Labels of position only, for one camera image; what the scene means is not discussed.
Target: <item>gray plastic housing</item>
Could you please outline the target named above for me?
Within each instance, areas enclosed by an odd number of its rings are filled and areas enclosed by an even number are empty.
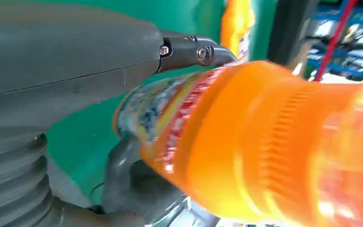
[[[44,132],[156,73],[163,38],[103,9],[0,4],[0,132]]]

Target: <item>plastic bottle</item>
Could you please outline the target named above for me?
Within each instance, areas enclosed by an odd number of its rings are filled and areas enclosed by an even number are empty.
[[[249,60],[250,29],[255,16],[251,0],[229,0],[222,16],[221,45],[241,62]]]
[[[363,84],[307,82],[264,61],[221,67],[138,87],[114,127],[220,217],[363,226]]]

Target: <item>wire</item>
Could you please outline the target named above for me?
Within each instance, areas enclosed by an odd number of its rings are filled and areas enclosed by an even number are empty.
[[[326,67],[332,56],[332,53],[335,49],[336,43],[339,40],[340,34],[342,33],[343,27],[347,23],[347,20],[351,14],[351,11],[353,10],[356,2],[357,2],[357,0],[348,0],[348,3],[345,7],[345,10],[343,11],[340,21],[339,21],[339,25],[335,31],[335,34],[334,34],[332,40],[330,41],[330,43],[328,45],[328,49],[326,50],[325,57],[322,60],[322,63],[320,65],[320,68],[317,71],[317,75],[315,76],[314,81],[320,81],[320,79],[322,78],[322,75],[325,72]]]
[[[90,200],[91,201],[94,201],[93,200],[93,194],[94,194],[94,191],[96,190],[96,189],[98,189],[99,187],[101,187],[103,184],[104,184],[105,182],[101,182],[101,183],[99,183],[99,184],[97,184],[92,190],[91,190],[91,192],[90,192]]]

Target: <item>red cable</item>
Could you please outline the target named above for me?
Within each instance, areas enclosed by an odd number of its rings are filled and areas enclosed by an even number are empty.
[[[315,76],[314,81],[320,81],[320,79],[322,78],[322,75],[325,72],[326,67],[329,63],[330,57],[332,56],[332,53],[335,49],[336,43],[339,40],[340,33],[342,32],[343,27],[346,24],[348,17],[350,16],[351,11],[353,10],[356,2],[357,2],[357,0],[349,0],[349,2],[347,3],[346,8],[343,11],[342,17],[339,21],[339,25],[335,31],[335,34],[334,34],[332,40],[330,41],[330,43],[328,45],[328,48],[325,53],[325,57],[323,57],[322,63],[320,65],[320,68],[318,69],[318,72],[317,72],[317,75]]]

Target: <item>screw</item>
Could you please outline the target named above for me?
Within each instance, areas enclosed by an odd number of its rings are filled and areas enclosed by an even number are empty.
[[[204,50],[203,47],[199,47],[197,49],[197,57],[198,57],[198,59],[201,59],[201,60],[204,59],[205,56],[206,56],[206,54],[207,54],[207,52],[205,52],[205,50]]]
[[[161,48],[159,49],[159,55],[165,56],[168,53],[169,53],[169,47],[167,47],[167,46],[161,46]]]

